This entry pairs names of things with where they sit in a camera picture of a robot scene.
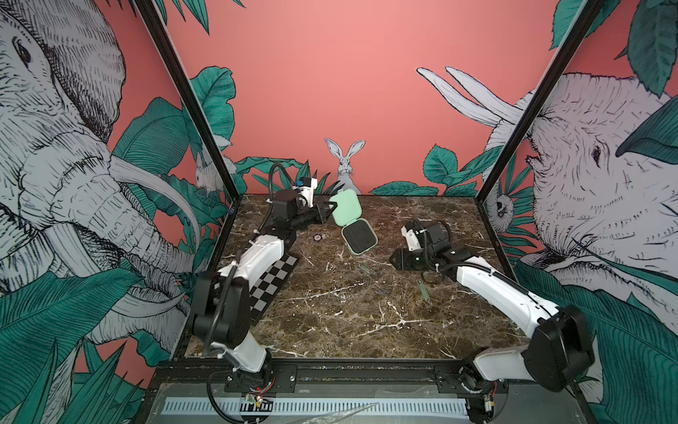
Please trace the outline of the mint green nail clipper case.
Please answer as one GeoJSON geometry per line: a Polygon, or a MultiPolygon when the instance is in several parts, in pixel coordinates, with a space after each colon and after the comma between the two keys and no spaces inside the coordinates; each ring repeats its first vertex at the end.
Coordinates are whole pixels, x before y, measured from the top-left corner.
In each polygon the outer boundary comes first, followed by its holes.
{"type": "Polygon", "coordinates": [[[363,210],[355,191],[344,190],[329,200],[337,205],[332,217],[341,228],[342,237],[352,254],[365,254],[377,245],[378,238],[369,222],[362,217],[363,210]]]}

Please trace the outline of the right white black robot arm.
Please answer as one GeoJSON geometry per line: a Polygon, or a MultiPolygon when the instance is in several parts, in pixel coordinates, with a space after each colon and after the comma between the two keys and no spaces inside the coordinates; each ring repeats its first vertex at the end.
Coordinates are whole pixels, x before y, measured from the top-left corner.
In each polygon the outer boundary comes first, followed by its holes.
{"type": "Polygon", "coordinates": [[[432,271],[461,284],[510,318],[529,340],[524,346],[485,349],[466,360],[459,374],[469,392],[500,380],[529,381],[558,392],[594,364],[593,338],[578,308],[541,298],[479,254],[454,245],[443,222],[413,220],[401,233],[407,245],[390,256],[395,269],[432,271]]]}

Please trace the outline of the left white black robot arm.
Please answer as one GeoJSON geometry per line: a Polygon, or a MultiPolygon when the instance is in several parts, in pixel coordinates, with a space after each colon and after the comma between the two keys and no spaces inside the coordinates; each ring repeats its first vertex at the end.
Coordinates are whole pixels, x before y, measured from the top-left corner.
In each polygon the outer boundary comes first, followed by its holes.
{"type": "Polygon", "coordinates": [[[196,281],[187,328],[203,342],[203,352],[228,360],[237,371],[260,373],[268,351],[250,332],[252,285],[282,260],[297,232],[324,224],[337,203],[315,201],[302,188],[271,194],[261,228],[236,252],[231,263],[196,281]]]}

